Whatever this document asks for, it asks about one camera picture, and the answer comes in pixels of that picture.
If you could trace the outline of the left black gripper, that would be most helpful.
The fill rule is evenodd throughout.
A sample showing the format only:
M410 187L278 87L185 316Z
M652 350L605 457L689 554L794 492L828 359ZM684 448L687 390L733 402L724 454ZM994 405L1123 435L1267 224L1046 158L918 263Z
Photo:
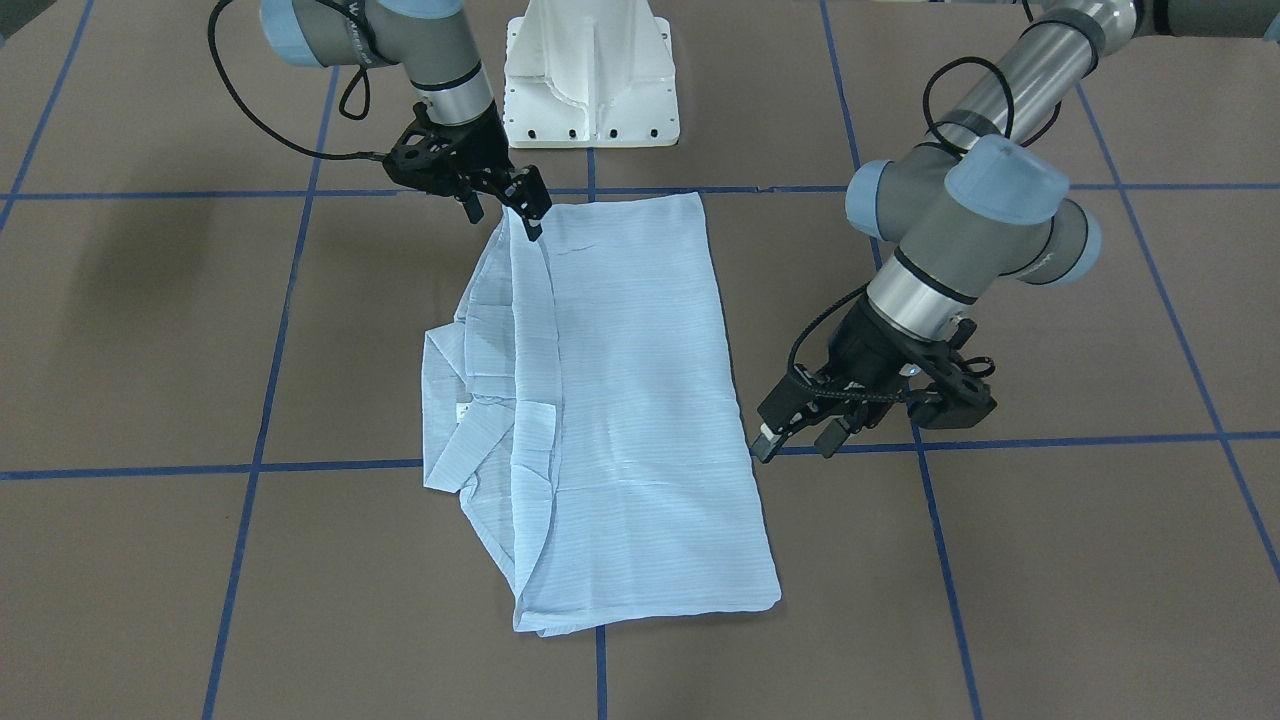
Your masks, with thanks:
M893 395L910 402L908 380L901 374L909 364L904 350L918 350L924 343L886 320L865 296L858 295L827 343L828 359L820 374L792 368L756 406L762 425L750 443L751 456L769 462L796 433L836 415L813 442L823 459L833 457L861 429L861 419L856 413L844 414L849 398L829 393Z

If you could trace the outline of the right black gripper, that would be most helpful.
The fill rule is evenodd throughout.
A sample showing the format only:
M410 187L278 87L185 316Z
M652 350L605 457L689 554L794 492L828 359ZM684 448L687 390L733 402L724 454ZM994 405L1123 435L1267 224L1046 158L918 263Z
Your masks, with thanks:
M497 105L489 105L472 120L460 126L440 126L448 142L447 164L457 177L458 202L467 220L477 225L485 217L479 193L500 196L500 204L521 222L526 237L541 237L541 222L552 209L550 193L535 165L513 168L509 142ZM463 187L470 188L463 192Z

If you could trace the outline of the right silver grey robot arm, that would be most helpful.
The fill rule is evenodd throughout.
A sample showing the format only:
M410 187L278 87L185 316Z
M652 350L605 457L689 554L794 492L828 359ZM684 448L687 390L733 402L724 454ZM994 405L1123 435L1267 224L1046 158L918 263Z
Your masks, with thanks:
M497 199L541 234L552 208L535 167L517 168L462 1L262 1L271 49L296 67L402 67L420 100L413 120L372 160L392 182L453 197L471 223L479 195Z

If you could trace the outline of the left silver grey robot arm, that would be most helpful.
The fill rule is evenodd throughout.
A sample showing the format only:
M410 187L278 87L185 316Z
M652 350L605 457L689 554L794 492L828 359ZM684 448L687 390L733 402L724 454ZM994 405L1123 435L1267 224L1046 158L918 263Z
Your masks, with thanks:
M1069 179L1030 150L1060 102L1102 60L1147 36L1277 40L1275 1L1047 1L986 77L937 115L897 161L860 167L849 223L893 254L841 299L844 319L810 372L788 357L762 401L750 451L771 461L800 430L836 454L897 404L924 429L966 429L995 409L987 357L965 359L972 309L1000 278L1056 286L1084 275L1102 249L1098 222L1068 197Z

